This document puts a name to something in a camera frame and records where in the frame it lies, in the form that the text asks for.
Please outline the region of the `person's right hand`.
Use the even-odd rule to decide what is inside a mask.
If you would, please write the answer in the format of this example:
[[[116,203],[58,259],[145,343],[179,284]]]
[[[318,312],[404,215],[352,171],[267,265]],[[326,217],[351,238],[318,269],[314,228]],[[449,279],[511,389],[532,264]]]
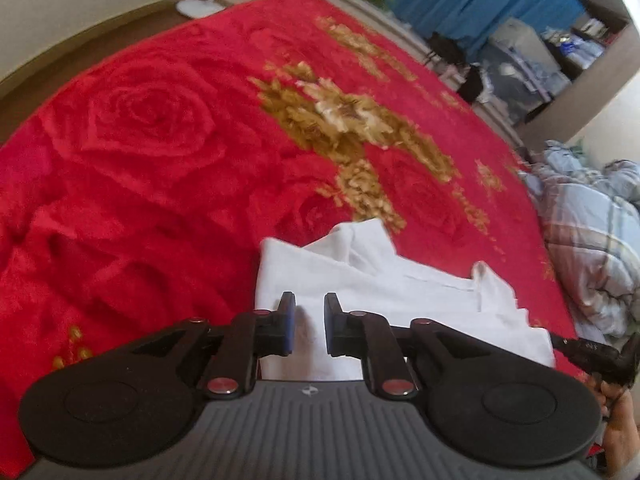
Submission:
[[[620,385],[599,382],[592,376],[586,376],[584,384],[608,419],[602,440],[606,478],[638,479],[640,441],[631,392]]]

